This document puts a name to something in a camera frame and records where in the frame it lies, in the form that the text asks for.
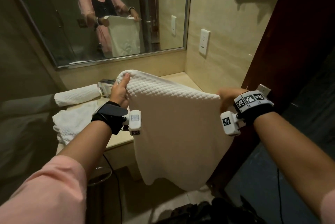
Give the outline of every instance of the black wrist strap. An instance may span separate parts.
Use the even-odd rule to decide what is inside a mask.
[[[270,112],[274,112],[273,106],[271,104],[262,104],[249,108],[243,113],[239,112],[236,117],[237,119],[244,119],[244,122],[247,125],[252,125],[257,117]]]
[[[119,104],[108,101],[106,104],[111,104],[120,107]],[[122,116],[110,116],[102,113],[96,113],[92,116],[92,121],[103,121],[105,122],[110,128],[111,133],[117,135],[123,127],[124,118]]]

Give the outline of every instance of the rolled towel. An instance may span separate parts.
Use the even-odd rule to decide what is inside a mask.
[[[55,94],[55,102],[59,107],[83,103],[101,96],[98,84],[76,88]]]

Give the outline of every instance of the tissue box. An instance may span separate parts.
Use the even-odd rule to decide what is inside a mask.
[[[111,87],[114,85],[115,79],[102,79],[98,82],[98,86],[103,94],[103,97],[111,96]]]

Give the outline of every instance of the pink sleeve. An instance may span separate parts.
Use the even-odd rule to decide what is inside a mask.
[[[0,223],[84,223],[86,185],[80,163],[55,156],[0,207]]]
[[[115,10],[117,10],[119,13],[122,12],[122,7],[125,6],[124,2],[121,0],[111,0],[113,2],[113,5],[115,6]]]
[[[335,190],[324,196],[321,202],[321,221],[322,224],[335,223]]]
[[[80,8],[81,14],[85,16],[88,14],[95,14],[92,0],[78,0],[78,6]]]

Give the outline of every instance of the mirror frame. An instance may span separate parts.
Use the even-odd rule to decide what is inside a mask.
[[[111,62],[118,62],[123,60],[129,60],[129,59],[135,59],[135,58],[141,58],[141,57],[149,57],[149,56],[156,56],[161,54],[168,54],[168,53],[174,53],[179,51],[186,51],[187,48],[187,36],[188,36],[188,27],[189,27],[189,18],[190,18],[190,4],[191,0],[186,0],[185,3],[185,23],[184,23],[184,35],[183,35],[183,46],[180,48],[172,48],[168,50],[162,50],[162,51],[156,51],[156,52],[149,52],[149,53],[141,53],[141,54],[135,54],[135,55],[129,55],[125,57],[116,57],[116,58],[108,58],[108,59],[102,59],[97,61],[89,61],[89,62],[82,62],[78,64],[71,64],[71,65],[63,65],[63,66],[57,66],[56,60],[52,56],[52,53],[48,49],[48,46],[46,45],[45,41],[42,38],[41,32],[37,28],[33,18],[31,17],[27,7],[25,6],[23,0],[15,0],[17,3],[21,13],[25,17],[27,23],[29,24],[32,32],[34,33],[36,39],[38,40],[38,44],[36,42],[33,42],[31,40],[28,40],[30,44],[35,47],[36,45],[41,45],[43,48],[49,62],[51,62],[53,68],[57,71],[63,70],[63,69],[72,69],[72,68],[78,68],[78,67],[85,67],[85,66],[91,66],[91,65],[98,65],[98,64],[104,64],[104,63],[111,63]]]

